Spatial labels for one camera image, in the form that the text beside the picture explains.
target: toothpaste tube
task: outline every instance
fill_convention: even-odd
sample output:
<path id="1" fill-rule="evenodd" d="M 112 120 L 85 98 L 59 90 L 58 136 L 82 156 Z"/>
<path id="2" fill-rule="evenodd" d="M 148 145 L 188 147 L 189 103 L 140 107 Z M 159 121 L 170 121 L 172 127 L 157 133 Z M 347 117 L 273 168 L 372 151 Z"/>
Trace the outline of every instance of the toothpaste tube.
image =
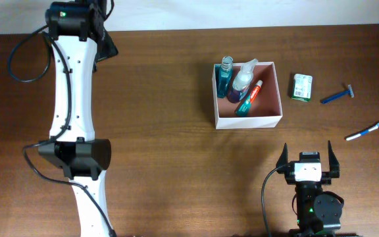
<path id="1" fill-rule="evenodd" d="M 248 115 L 248 111 L 251 108 L 251 105 L 256 98 L 257 94 L 260 92 L 261 86 L 263 85 L 263 81 L 259 80 L 254 89 L 249 94 L 249 97 L 239 106 L 239 109 L 235 111 L 235 114 L 240 117 L 246 117 Z"/>

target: white box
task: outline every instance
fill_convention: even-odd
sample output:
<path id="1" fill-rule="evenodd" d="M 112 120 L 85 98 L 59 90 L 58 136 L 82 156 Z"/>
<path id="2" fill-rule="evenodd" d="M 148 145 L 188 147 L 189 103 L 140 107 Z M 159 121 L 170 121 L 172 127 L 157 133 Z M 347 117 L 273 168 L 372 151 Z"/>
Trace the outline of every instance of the white box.
<path id="1" fill-rule="evenodd" d="M 232 79 L 229 87 L 240 71 L 243 63 L 234 63 Z M 273 62 L 257 63 L 254 68 L 254 78 L 251 88 L 258 80 L 263 81 L 263 86 L 255 98 L 247 117 L 235 115 L 239 103 L 230 103 L 225 97 L 217 97 L 216 71 L 220 64 L 213 67 L 213 99 L 215 103 L 216 129 L 235 129 L 235 128 L 274 128 L 283 117 L 282 103 L 280 101 L 279 87 L 277 83 L 276 69 Z"/>

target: razor head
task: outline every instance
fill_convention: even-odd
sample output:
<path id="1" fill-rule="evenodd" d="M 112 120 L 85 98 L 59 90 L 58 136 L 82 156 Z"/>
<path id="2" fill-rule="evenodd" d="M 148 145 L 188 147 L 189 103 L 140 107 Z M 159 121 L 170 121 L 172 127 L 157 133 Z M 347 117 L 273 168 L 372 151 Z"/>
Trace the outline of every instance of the razor head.
<path id="1" fill-rule="evenodd" d="M 347 85 L 347 87 L 349 88 L 349 95 L 350 97 L 355 97 L 355 95 L 353 95 L 353 90 L 352 90 L 352 86 L 351 85 Z"/>

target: brown table surface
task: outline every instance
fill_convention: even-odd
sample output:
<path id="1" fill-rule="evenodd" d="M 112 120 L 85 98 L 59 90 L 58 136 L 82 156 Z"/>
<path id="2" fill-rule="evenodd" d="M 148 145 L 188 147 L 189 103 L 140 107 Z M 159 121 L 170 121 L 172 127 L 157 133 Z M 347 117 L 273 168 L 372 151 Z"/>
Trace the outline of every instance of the brown table surface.
<path id="1" fill-rule="evenodd" d="M 286 142 L 290 159 L 321 152 L 327 140 L 340 162 L 331 190 L 345 199 L 342 232 L 379 236 L 379 130 L 344 137 L 379 120 L 379 25 L 112 32 L 120 55 L 93 75 L 97 138 L 112 142 L 106 193 L 119 236 L 263 235 L 260 189 Z M 54 109 L 53 68 L 20 84 L 7 57 L 24 36 L 0 36 L 0 236 L 79 236 L 76 202 L 68 186 L 39 179 L 20 148 L 46 139 Z M 14 71 L 37 75 L 45 48 L 36 38 L 14 59 Z M 276 128 L 215 130 L 214 63 L 274 61 L 283 107 Z M 313 97 L 290 99 L 292 73 L 312 75 Z M 327 105 L 320 99 L 351 84 L 355 97 Z M 39 169 L 62 171 L 31 152 Z M 266 207 L 274 232 L 296 228 L 294 186 L 273 175 Z"/>

